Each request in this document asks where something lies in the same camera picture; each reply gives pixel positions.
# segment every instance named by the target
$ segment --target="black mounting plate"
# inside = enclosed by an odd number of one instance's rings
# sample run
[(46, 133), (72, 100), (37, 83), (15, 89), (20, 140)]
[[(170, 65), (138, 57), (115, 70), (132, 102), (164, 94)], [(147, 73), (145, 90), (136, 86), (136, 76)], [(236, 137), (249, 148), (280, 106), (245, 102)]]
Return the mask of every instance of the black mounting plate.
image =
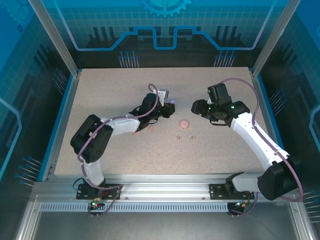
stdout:
[[(119, 184), (105, 184), (104, 188), (114, 187)], [(102, 197), (102, 200), (113, 200), (117, 195), (119, 188), (111, 189), (108, 191), (108, 194)], [(82, 183), (78, 185), (78, 190), (76, 192), (76, 199), (78, 200), (93, 200), (98, 197), (99, 189), (91, 187), (89, 184)]]
[[(229, 195), (224, 184), (209, 184), (209, 193), (211, 200), (247, 200), (248, 195), (244, 191), (235, 191), (232, 196)], [(255, 195), (250, 194), (250, 200), (254, 200)]]

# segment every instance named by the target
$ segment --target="small pink cylinder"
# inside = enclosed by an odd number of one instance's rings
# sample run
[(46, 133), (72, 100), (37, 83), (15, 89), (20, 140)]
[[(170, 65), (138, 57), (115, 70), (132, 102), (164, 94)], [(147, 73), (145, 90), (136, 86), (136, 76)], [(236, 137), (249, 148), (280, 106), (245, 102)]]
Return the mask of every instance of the small pink cylinder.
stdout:
[(189, 127), (189, 122), (187, 120), (181, 120), (179, 125), (180, 125), (180, 128), (186, 129)]

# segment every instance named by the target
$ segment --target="enclosure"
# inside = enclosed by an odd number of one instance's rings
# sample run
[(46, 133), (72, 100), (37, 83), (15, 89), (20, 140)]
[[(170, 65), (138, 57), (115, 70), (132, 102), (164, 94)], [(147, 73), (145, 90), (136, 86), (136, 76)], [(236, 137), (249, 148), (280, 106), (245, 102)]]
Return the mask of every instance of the enclosure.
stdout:
[[(319, 9), (316, 0), (0, 1), (0, 239), (318, 239)], [(243, 198), (212, 198), (210, 185), (264, 172), (240, 135), (191, 112), (230, 78), (253, 84), (261, 129), (301, 160), (303, 201), (259, 194), (248, 217), (232, 218)], [(70, 141), (87, 116), (141, 105), (150, 83), (169, 91), (175, 112), (109, 141), (102, 173), (123, 188), (91, 219)], [(248, 86), (225, 84), (254, 112)]]

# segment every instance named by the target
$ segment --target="gear icon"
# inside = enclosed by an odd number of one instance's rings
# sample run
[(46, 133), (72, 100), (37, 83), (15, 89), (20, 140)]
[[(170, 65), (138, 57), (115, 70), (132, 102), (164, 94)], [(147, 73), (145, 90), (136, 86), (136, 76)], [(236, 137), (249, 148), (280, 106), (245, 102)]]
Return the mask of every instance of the gear icon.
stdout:
[(22, 25), (28, 18), (29, 7), (26, 0), (1, 0), (0, 7), (6, 7), (18, 25)]
[(191, 0), (140, 0), (144, 5), (144, 10), (149, 10), (150, 14), (161, 15), (166, 18), (174, 14), (180, 14), (181, 10), (186, 10), (187, 4), (191, 4)]

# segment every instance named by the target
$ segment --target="blue frame edge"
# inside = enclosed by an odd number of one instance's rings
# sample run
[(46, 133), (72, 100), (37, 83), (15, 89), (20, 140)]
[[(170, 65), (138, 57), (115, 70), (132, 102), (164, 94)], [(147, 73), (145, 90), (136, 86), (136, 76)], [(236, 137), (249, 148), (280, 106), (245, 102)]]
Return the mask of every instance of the blue frame edge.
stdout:
[(37, 178), (37, 182), (41, 182), (41, 179), (43, 178), (43, 176), (45, 174), (46, 167), (47, 167), (47, 164), (48, 164), (48, 161), (49, 161), (50, 152), (51, 152), (53, 144), (54, 144), (54, 140), (55, 140), (55, 137), (56, 137), (56, 134), (57, 134), (58, 126), (59, 126), (60, 121), (61, 121), (61, 116), (62, 116), (62, 113), (64, 111), (64, 108), (65, 108), (65, 105), (66, 105), (66, 102), (67, 102), (67, 97), (69, 95), (71, 83), (73, 82), (73, 80), (74, 80), (74, 76), (72, 74), (70, 74), (70, 77), (69, 77), (69, 80), (68, 80), (68, 84), (66, 85), (66, 88), (65, 88), (65, 91), (64, 91), (64, 95), (63, 95), (63, 98), (62, 98), (62, 101), (61, 101), (61, 105), (60, 105), (58, 114), (57, 114), (56, 119), (55, 119), (53, 130), (52, 130), (52, 133), (51, 133), (51, 136), (50, 136), (50, 140), (49, 140), (49, 143), (48, 143), (48, 147), (46, 148), (46, 151), (45, 151), (45, 155), (44, 155), (43, 162), (42, 162), (42, 165), (41, 165), (41, 168), (40, 168), (40, 172), (39, 172), (39, 175), (38, 175), (38, 178)]
[(265, 88), (265, 85), (264, 85), (264, 82), (263, 82), (263, 80), (261, 78), (260, 73), (257, 75), (257, 79), (259, 81), (259, 85), (261, 87), (263, 99), (265, 101), (265, 105), (266, 105), (266, 108), (268, 110), (268, 113), (269, 113), (269, 116), (270, 116), (270, 119), (271, 119), (271, 124), (272, 124), (273, 130), (274, 130), (274, 134), (275, 134), (275, 137), (276, 137), (276, 140), (277, 140), (277, 144), (279, 145), (279, 147), (281, 147), (283, 149), (284, 148), (284, 143), (282, 142), (282, 139), (281, 139), (281, 136), (280, 136), (280, 132), (279, 132), (279, 129), (278, 129), (278, 126), (277, 126), (277, 123), (276, 123), (275, 115), (272, 112), (272, 108), (271, 108), (271, 105), (270, 105), (270, 102), (269, 102), (267, 91), (266, 91), (266, 88)]

